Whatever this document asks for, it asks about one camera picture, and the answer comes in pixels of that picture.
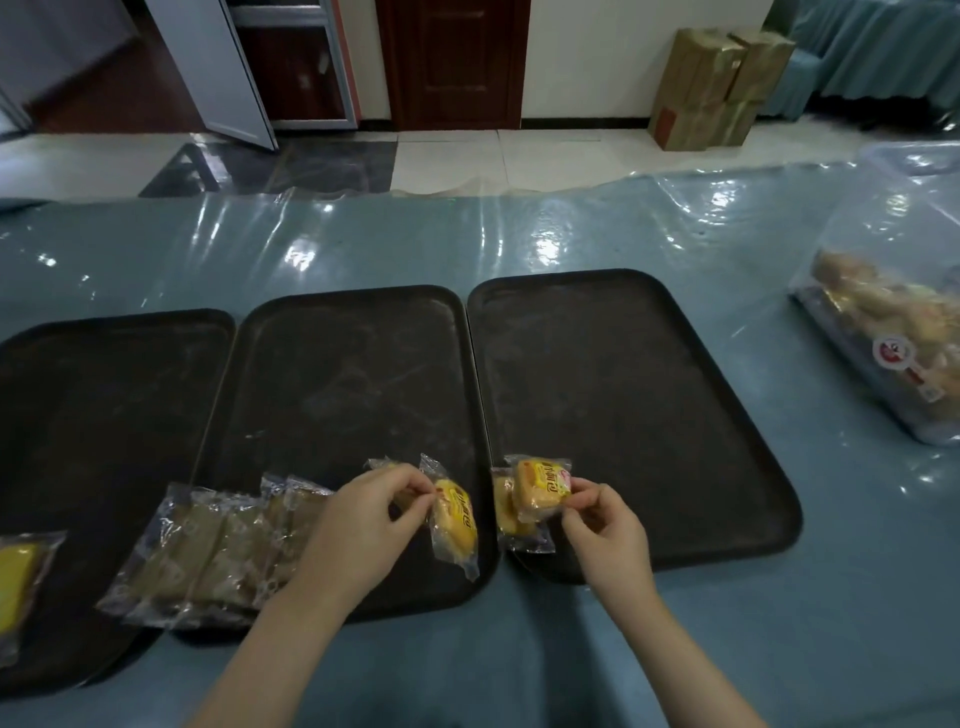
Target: sticker label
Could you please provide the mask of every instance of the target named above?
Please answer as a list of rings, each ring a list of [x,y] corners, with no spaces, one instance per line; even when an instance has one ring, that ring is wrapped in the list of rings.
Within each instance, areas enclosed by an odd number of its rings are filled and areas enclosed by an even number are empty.
[[[913,362],[917,353],[906,336],[884,336],[874,339],[874,359],[884,369],[902,372]]]
[[[914,361],[916,354],[917,348],[906,336],[893,335],[874,339],[874,361],[877,364],[892,372],[903,372],[924,401],[933,403],[941,400],[947,393],[929,380],[924,368]]]
[[[534,488],[547,493],[568,494],[570,492],[570,473],[557,463],[542,460],[527,460],[523,463],[527,471],[526,481]]]

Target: baseboard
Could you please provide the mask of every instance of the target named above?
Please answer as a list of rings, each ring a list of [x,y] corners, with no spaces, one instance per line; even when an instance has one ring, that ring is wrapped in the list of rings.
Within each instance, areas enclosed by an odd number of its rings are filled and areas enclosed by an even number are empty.
[[[649,116],[611,116],[570,118],[532,118],[520,121],[521,129],[646,129]],[[361,119],[357,127],[361,132],[395,132],[392,119]]]
[[[395,132],[396,125],[393,119],[360,119],[357,124],[360,132]]]
[[[521,129],[646,129],[649,116],[611,116],[522,119]]]

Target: forearm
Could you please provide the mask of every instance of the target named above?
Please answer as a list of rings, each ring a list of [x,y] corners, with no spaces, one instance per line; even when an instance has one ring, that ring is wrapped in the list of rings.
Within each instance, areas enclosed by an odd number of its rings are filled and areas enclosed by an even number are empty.
[[[672,728],[766,726],[659,596],[613,605],[610,611]]]
[[[334,601],[308,609],[280,592],[260,612],[188,728],[286,728],[349,610]]]

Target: stacked cardboard boxes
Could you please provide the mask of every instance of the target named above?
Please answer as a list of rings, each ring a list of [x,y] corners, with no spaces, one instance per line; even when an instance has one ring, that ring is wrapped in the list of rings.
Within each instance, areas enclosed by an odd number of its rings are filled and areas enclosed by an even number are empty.
[[[740,146],[794,43],[770,31],[677,31],[650,117],[668,152]]]

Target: wooden door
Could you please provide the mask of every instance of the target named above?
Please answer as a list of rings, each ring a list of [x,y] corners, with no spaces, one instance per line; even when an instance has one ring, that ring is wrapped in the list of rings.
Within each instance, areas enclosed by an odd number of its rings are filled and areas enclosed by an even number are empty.
[[[237,28],[260,98],[274,125],[344,119],[324,27]]]
[[[376,0],[400,130],[519,129],[530,0]]]

